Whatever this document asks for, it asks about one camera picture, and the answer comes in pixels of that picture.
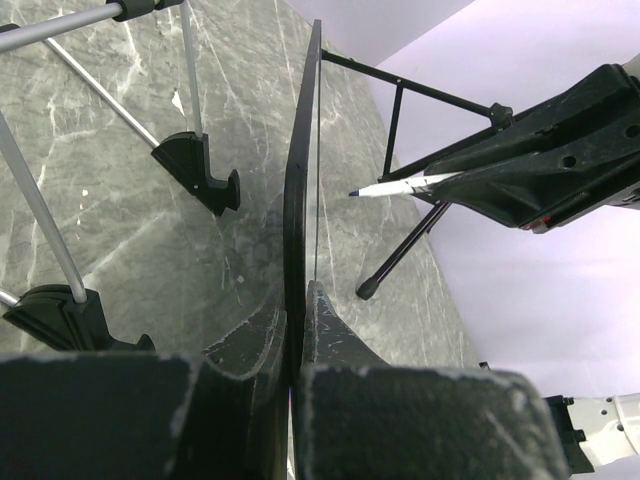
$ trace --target white wall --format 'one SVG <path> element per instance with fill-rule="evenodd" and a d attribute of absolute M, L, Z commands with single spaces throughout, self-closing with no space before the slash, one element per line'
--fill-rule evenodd
<path fill-rule="evenodd" d="M 309 23 L 322 19 L 329 41 L 377 65 L 473 0 L 286 0 Z"/>
<path fill-rule="evenodd" d="M 380 68 L 518 112 L 638 52 L 637 0 L 476 0 Z M 393 87 L 371 87 L 388 125 Z M 409 94 L 396 152 L 406 164 L 486 126 Z M 494 368 L 521 371 L 542 395 L 640 392 L 640 211 L 605 207 L 533 235 L 454 207 L 431 243 Z M 640 478 L 640 457 L 585 478 Z"/>

